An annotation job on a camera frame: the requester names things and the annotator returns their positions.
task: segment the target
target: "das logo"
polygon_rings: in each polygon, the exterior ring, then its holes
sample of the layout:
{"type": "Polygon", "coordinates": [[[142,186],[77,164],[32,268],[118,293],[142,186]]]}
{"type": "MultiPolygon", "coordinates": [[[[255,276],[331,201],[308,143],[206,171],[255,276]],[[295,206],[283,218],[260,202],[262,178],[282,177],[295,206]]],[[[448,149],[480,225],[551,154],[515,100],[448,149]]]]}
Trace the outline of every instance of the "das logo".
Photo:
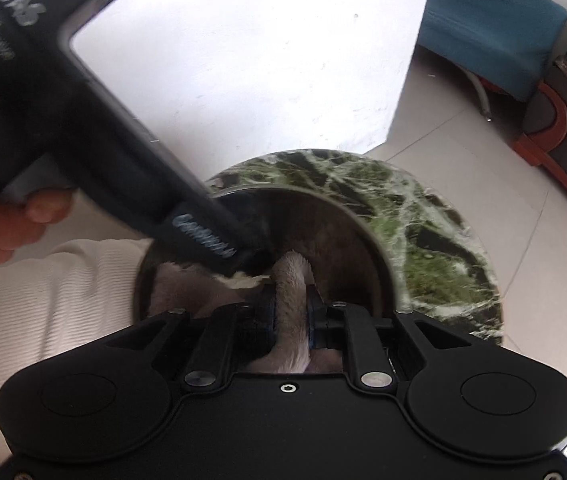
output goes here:
{"type": "Polygon", "coordinates": [[[39,21],[39,14],[45,12],[45,5],[33,4],[32,0],[0,0],[6,9],[12,9],[12,17],[22,27],[34,25],[39,21]]]}

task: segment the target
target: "teal cushion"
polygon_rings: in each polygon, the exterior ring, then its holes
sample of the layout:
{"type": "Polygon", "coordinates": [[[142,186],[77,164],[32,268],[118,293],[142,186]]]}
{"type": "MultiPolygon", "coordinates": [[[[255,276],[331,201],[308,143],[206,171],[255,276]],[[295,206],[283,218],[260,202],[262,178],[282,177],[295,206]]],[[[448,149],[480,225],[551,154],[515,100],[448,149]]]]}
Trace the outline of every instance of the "teal cushion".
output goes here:
{"type": "Polygon", "coordinates": [[[417,42],[527,101],[566,20],[552,0],[428,0],[417,42]]]}

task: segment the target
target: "plush fur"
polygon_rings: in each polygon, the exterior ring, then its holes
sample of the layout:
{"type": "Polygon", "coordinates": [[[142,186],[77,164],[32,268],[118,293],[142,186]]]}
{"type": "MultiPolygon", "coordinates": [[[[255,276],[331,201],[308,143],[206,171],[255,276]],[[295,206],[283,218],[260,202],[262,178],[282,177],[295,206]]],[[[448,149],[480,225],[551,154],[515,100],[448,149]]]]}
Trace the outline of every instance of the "plush fur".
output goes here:
{"type": "MultiPolygon", "coordinates": [[[[314,283],[310,264],[295,251],[284,254],[272,268],[276,283],[279,330],[268,355],[247,369],[259,373],[328,373],[342,370],[341,352],[310,351],[306,285],[314,283]]],[[[208,317],[215,308],[245,301],[255,288],[230,288],[199,266],[162,264],[156,274],[149,315],[185,308],[194,317],[208,317]]]]}
{"type": "Polygon", "coordinates": [[[279,254],[295,251],[307,259],[324,301],[366,305],[372,316],[383,315],[377,267],[350,218],[316,200],[288,208],[274,203],[271,214],[286,226],[285,232],[271,234],[273,245],[279,254]]]}

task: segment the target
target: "green marble surface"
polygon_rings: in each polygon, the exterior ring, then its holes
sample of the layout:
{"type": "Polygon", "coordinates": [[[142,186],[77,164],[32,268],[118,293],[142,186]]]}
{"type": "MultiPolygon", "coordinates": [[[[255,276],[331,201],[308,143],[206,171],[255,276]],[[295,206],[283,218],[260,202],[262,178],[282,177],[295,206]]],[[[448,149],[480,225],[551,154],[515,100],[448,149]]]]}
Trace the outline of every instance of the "green marble surface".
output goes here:
{"type": "Polygon", "coordinates": [[[435,190],[383,162],[328,150],[253,158],[208,181],[213,191],[246,184],[311,189],[363,219],[387,251],[400,301],[465,332],[502,339],[495,274],[467,222],[435,190]]]}

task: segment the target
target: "metal screw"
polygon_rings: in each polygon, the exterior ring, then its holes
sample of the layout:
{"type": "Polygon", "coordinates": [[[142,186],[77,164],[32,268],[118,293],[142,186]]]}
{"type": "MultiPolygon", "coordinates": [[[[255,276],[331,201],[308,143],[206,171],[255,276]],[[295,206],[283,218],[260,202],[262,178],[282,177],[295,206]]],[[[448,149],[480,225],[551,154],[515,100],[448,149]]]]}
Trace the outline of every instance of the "metal screw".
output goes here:
{"type": "Polygon", "coordinates": [[[217,378],[210,372],[195,370],[183,378],[190,386],[210,386],[217,378]]]}
{"type": "Polygon", "coordinates": [[[371,388],[385,388],[392,383],[392,377],[384,372],[368,372],[361,376],[361,382],[371,388]]]}

